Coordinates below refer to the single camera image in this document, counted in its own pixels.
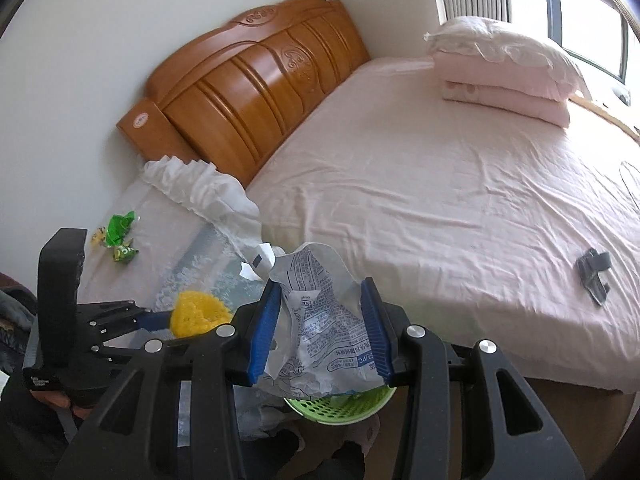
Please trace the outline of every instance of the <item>wooden floor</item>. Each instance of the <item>wooden floor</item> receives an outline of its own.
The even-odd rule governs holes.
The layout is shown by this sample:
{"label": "wooden floor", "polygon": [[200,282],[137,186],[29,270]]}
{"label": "wooden floor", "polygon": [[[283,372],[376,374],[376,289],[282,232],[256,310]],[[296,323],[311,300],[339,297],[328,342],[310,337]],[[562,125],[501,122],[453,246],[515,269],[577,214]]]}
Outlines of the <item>wooden floor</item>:
{"label": "wooden floor", "polygon": [[[634,396],[597,390],[586,386],[552,381],[530,380],[540,399],[555,418],[574,448],[582,467],[591,476],[611,453],[626,423]],[[460,404],[459,392],[452,388],[452,450],[449,478],[460,478]],[[380,411],[380,433],[367,456],[366,480],[389,480],[392,475],[406,390],[399,388]],[[342,430],[301,420],[298,427],[306,447],[282,469],[278,478],[290,480],[315,468],[323,458],[340,446]]]}

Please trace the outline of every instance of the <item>silver bolt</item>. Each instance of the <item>silver bolt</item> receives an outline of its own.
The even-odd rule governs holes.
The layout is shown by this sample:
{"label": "silver bolt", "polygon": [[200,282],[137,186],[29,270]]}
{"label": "silver bolt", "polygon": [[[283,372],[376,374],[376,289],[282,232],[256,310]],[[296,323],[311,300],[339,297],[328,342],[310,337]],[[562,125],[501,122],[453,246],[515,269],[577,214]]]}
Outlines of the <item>silver bolt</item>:
{"label": "silver bolt", "polygon": [[220,337],[231,337],[235,333],[236,333],[236,329],[234,328],[233,325],[229,325],[229,324],[220,325],[216,329],[216,334],[218,334]]}
{"label": "silver bolt", "polygon": [[478,346],[485,354],[492,354],[498,349],[498,346],[488,339],[482,339],[482,341],[478,343]]}
{"label": "silver bolt", "polygon": [[159,339],[150,339],[145,343],[145,351],[153,354],[159,352],[162,349],[162,341]]}
{"label": "silver bolt", "polygon": [[406,332],[409,336],[419,338],[424,337],[427,333],[425,329],[423,329],[420,325],[409,325],[406,328]]}

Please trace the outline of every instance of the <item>white ruffled fabric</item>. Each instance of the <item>white ruffled fabric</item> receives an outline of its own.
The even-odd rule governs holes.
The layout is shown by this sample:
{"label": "white ruffled fabric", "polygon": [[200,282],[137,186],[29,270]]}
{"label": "white ruffled fabric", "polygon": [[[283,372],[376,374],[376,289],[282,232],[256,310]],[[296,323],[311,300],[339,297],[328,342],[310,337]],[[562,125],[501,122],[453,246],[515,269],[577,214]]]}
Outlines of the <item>white ruffled fabric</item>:
{"label": "white ruffled fabric", "polygon": [[445,22],[437,32],[425,34],[427,54],[452,52],[464,56],[482,56],[487,61],[503,62],[509,57],[521,66],[548,67],[557,83],[569,84],[591,100],[591,93],[580,68],[569,55],[549,38],[532,38],[511,23],[481,16],[459,16]]}
{"label": "white ruffled fabric", "polygon": [[142,180],[215,225],[239,254],[262,243],[258,206],[238,180],[220,173],[214,164],[203,160],[184,164],[176,156],[164,156],[145,164]]}

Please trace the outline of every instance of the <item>bed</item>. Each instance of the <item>bed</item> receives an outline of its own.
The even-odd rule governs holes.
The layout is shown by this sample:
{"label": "bed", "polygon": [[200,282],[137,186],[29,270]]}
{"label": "bed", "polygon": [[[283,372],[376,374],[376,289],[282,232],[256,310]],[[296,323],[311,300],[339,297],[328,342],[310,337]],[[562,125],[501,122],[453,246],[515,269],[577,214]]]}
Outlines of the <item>bed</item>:
{"label": "bed", "polygon": [[[142,155],[203,159],[260,208],[265,241],[325,242],[410,319],[494,339],[519,371],[640,390],[640,148],[570,104],[563,130],[444,102],[428,59],[377,59],[336,1],[250,10],[191,41],[118,126]],[[627,184],[636,179],[629,171]],[[574,262],[610,251],[607,304]]]}

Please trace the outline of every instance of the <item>stack of bedding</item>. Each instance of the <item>stack of bedding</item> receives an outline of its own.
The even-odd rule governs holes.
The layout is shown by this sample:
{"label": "stack of bedding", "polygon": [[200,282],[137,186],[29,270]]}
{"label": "stack of bedding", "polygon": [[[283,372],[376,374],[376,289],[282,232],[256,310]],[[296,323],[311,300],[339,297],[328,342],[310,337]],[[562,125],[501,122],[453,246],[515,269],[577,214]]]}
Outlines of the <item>stack of bedding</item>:
{"label": "stack of bedding", "polygon": [[513,25],[460,16],[425,35],[446,100],[503,108],[569,126],[567,99],[590,99],[582,73],[557,43]]}

